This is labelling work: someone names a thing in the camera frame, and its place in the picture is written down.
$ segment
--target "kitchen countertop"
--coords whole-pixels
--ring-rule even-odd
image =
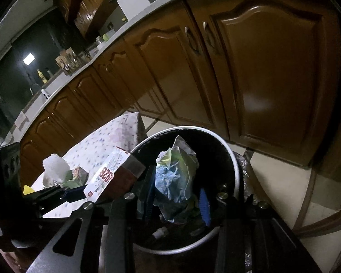
[[[46,107],[46,105],[57,95],[57,93],[59,93],[62,88],[64,88],[73,78],[75,78],[78,74],[80,74],[83,70],[85,70],[88,66],[92,65],[93,62],[110,46],[113,44],[113,42],[115,42],[118,38],[120,38],[123,34],[125,34],[130,28],[132,28],[133,26],[135,26],[137,23],[139,23],[141,20],[143,20],[144,18],[146,18],[149,14],[151,14],[152,12],[158,10],[159,8],[170,4],[171,2],[174,2],[176,0],[155,0],[153,3],[151,3],[147,8],[145,8],[143,11],[141,11],[140,13],[138,13],[135,17],[133,17],[131,20],[129,20],[126,24],[124,24],[113,36],[111,36],[111,38],[106,42],[106,44],[104,45],[104,47],[94,56],[94,58],[87,63],[86,65],[84,65],[83,67],[81,67],[79,70],[77,70],[76,72],[74,72],[71,76],[68,76],[68,78],[66,79],[66,81],[58,88],[56,89],[56,91],[54,91],[51,96],[49,97],[48,100],[46,100],[46,102],[44,102],[44,104],[40,107],[40,109],[36,112],[36,114],[33,116],[33,118],[31,118],[31,120],[29,120],[28,124],[25,125],[25,127],[22,128],[22,130],[20,131],[20,134],[18,134],[16,137],[14,137],[14,139],[11,139],[11,142],[17,142],[20,141],[22,139],[22,137],[24,136],[26,130],[30,127],[30,125],[35,121],[35,119],[37,118],[37,116],[41,113],[41,111]]]

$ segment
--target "tile floor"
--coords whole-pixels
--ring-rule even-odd
[[[142,116],[147,129],[147,136],[159,131],[172,128],[174,125]],[[230,148],[243,155],[245,148],[228,143]],[[304,195],[306,193],[310,169],[302,169],[289,163],[254,153],[251,165],[262,187],[273,201],[277,212],[289,227],[293,227]],[[304,221],[308,225],[315,221],[330,216],[336,211],[311,202]],[[341,250],[341,231],[324,236],[306,238],[301,240],[308,252],[319,265],[323,273],[328,273]]]

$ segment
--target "black metal frame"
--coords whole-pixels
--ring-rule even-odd
[[[97,272],[103,225],[107,224],[105,272],[135,273],[130,228],[137,213],[135,194],[97,205],[86,202],[64,220],[38,218],[44,203],[53,207],[63,201],[61,189],[34,193],[31,200],[24,200],[18,192],[20,163],[7,172],[13,157],[18,162],[19,150],[18,143],[0,148],[0,248],[41,248],[28,273]],[[254,205],[253,195],[246,202],[240,197],[220,201],[226,217],[218,236],[215,273],[321,272],[268,203]]]

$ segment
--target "garbage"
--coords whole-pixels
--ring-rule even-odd
[[[60,185],[73,189],[83,186],[88,178],[88,172],[81,167],[70,170],[67,162],[57,154],[44,159],[43,166],[43,185],[47,188]]]
[[[181,136],[177,136],[172,148],[160,152],[155,171],[155,200],[164,219],[184,224],[197,205],[192,193],[192,183],[199,167],[196,153]]]
[[[43,160],[43,185],[47,188],[63,184],[72,179],[72,172],[64,159],[52,154]]]
[[[28,195],[28,194],[31,194],[31,193],[34,193],[35,191],[27,186],[27,185],[24,185],[24,189],[23,189],[23,195]]]
[[[128,151],[119,147],[105,159],[84,189],[88,201],[116,199],[130,190],[145,166]]]
[[[200,209],[202,220],[206,223],[206,226],[209,227],[211,225],[210,202],[204,188],[201,188],[200,190],[200,201],[198,207]]]

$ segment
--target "cardboard box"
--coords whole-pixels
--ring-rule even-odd
[[[84,189],[88,201],[116,199],[129,192],[144,172],[141,164],[129,151],[116,147]]]

